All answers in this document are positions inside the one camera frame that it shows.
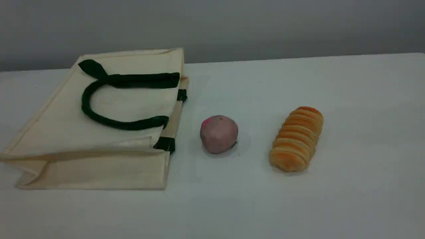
green fabric trim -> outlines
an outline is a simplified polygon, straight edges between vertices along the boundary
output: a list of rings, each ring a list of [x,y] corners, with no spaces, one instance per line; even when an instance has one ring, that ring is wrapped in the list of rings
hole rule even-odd
[[[187,100],[186,89],[179,89],[177,94],[177,100],[185,102]]]
[[[160,137],[153,148],[169,151],[172,154],[176,151],[176,140],[174,138]]]
[[[155,116],[133,122],[121,122],[106,118],[91,109],[90,99],[93,93],[104,85],[110,85],[115,88],[175,88],[180,80],[179,73],[108,75],[102,65],[94,60],[84,60],[78,65],[87,75],[97,79],[97,81],[87,86],[81,97],[81,109],[89,118],[100,124],[122,130],[143,130],[159,126],[165,128],[167,126],[169,120],[167,116]]]

table surface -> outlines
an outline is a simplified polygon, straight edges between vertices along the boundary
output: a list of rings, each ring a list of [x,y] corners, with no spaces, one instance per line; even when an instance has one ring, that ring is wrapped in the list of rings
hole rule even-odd
[[[68,69],[0,73],[0,149]],[[187,64],[165,191],[23,191],[0,164],[0,238],[425,238],[425,54]],[[290,111],[325,119],[307,172],[268,152]],[[222,155],[203,119],[239,125]]]

cream bag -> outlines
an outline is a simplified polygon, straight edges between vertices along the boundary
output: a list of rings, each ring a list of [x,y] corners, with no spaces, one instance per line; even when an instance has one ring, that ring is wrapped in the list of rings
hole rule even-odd
[[[166,128],[126,131],[86,116],[81,110],[82,93],[96,80],[78,66],[87,59],[100,63],[108,74],[178,72],[181,79],[176,88],[106,85],[91,97],[92,109],[102,116],[123,122],[168,116]],[[188,83],[182,77],[183,67],[180,48],[80,57],[5,148],[1,161],[24,170],[17,183],[22,189],[164,189],[183,104],[179,89],[185,92]],[[168,146],[156,148],[160,139]]]

bread roll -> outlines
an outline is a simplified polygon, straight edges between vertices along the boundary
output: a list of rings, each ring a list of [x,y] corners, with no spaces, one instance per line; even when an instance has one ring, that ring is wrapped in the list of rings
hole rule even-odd
[[[302,106],[292,111],[272,144],[270,164],[285,171],[305,170],[316,152],[323,116],[315,108]]]

wall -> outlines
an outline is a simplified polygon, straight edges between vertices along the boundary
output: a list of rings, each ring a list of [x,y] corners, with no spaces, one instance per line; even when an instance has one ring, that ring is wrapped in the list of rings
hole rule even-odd
[[[0,70],[185,47],[186,62],[425,52],[424,0],[2,0]]]

